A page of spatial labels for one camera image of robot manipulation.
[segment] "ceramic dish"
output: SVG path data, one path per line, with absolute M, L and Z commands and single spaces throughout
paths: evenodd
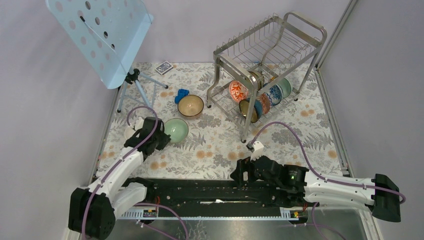
M 257 82 L 257 90 L 261 90 L 264 87 L 265 84 L 265 79 L 264 79 L 264 75 L 262 73 L 260 73 L 259 71 L 249 71 L 250 74 L 253 75 L 253 77 L 256 79 Z
M 188 119 L 199 117 L 205 104 L 203 100 L 196 95 L 187 95 L 178 103 L 178 112 Z
M 281 89 L 283 99 L 290 96 L 290 94 L 292 93 L 292 85 L 290 84 L 289 80 L 283 78 L 282 80 L 277 82 L 277 85 Z
M 262 95 L 259 96 L 259 102 L 262 104 L 263 114 L 267 114 L 271 109 L 270 98 L 267 96 L 267 94 L 262 93 Z
M 246 116 L 248 114 L 248 110 L 249 110 L 249 101 L 250 101 L 250 98 L 243 99 L 238 104 L 238 108 L 240 109 L 241 114 L 245 118 L 246 118 Z M 259 100 L 255 99 L 254 108 L 253 108 L 252 116 L 250 118 L 250 122 L 256 123 L 259 120 L 259 118 L 261 118 L 262 112 L 263 112 L 262 103 Z
M 265 92 L 265 94 L 268 95 L 268 97 L 271 99 L 272 106 L 279 104 L 281 102 L 281 99 L 283 99 L 283 94 L 277 84 L 272 86 L 267 92 Z
M 171 136 L 170 143 L 176 144 L 184 140 L 189 134 L 189 126 L 180 118 L 172 118 L 165 122 L 165 134 Z
M 249 90 L 243 86 L 239 81 L 232 81 L 228 87 L 229 94 L 232 99 L 237 103 L 240 103 L 241 100 L 246 99 L 249 94 Z

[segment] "perforated sheet holder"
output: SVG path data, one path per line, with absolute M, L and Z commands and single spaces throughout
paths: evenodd
M 108 89 L 121 86 L 152 24 L 153 16 L 144 3 L 46 0 L 46 4 L 104 85 Z

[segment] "floral patterned mat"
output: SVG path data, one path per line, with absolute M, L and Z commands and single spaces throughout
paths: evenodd
M 183 118 L 174 103 L 178 89 L 188 89 L 190 94 L 200 96 L 206 105 L 206 90 L 214 81 L 213 63 L 175 63 L 174 69 L 160 76 L 155 72 L 159 64 L 135 63 L 134 67 L 168 84 L 169 88 L 156 85 L 144 78 L 140 83 L 153 108 L 164 122 L 172 118 Z M 292 85 L 299 87 L 308 68 L 301 65 L 287 76 Z M 141 99 L 136 86 L 128 85 L 127 95 Z M 139 104 L 129 98 L 123 102 L 122 112 L 114 113 L 105 147 L 99 157 L 96 175 L 106 173 L 107 168 L 118 157 L 123 148 L 124 131 L 127 127 L 128 112 Z M 151 116 L 146 109 L 137 110 L 130 119 Z M 276 114 L 275 120 L 289 124 L 298 133 L 312 166 L 326 174 L 341 175 L 339 159 L 334 147 L 330 123 L 324 110 L 318 84 L 310 75 L 299 100 L 286 104 Z M 185 121 L 189 134 L 183 142 L 169 144 L 162 151 L 149 156 L 144 164 L 137 168 L 132 177 L 183 178 L 183 179 L 229 179 L 236 162 L 251 152 L 241 142 L 236 125 L 229 121 L 221 110 L 212 104 L 204 108 L 200 118 Z M 247 138 L 250 141 L 259 129 L 254 129 Z M 281 125 L 271 125 L 258 138 L 265 146 L 264 153 L 280 164 L 307 166 L 295 137 Z

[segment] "white wall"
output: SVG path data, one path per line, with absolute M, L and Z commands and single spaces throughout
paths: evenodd
M 222 42 L 265 17 L 298 11 L 331 36 L 349 0 L 144 0 L 154 16 L 138 62 L 213 62 Z
M 0 79 L 0 239 L 58 240 L 114 91 L 43 0 L 0 2 Z
M 407 197 L 384 240 L 423 239 L 424 2 L 359 1 L 322 69 L 356 177 L 388 175 Z

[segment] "orange patterned bowl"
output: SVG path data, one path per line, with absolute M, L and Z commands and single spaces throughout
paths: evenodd
M 263 114 L 267 114 L 271 109 L 270 98 L 265 93 L 262 93 L 262 95 L 259 96 L 259 102 L 262 104 Z
M 234 80 L 229 84 L 228 90 L 232 99 L 237 103 L 240 103 L 241 100 L 246 99 L 249 95 L 249 90 L 237 80 Z

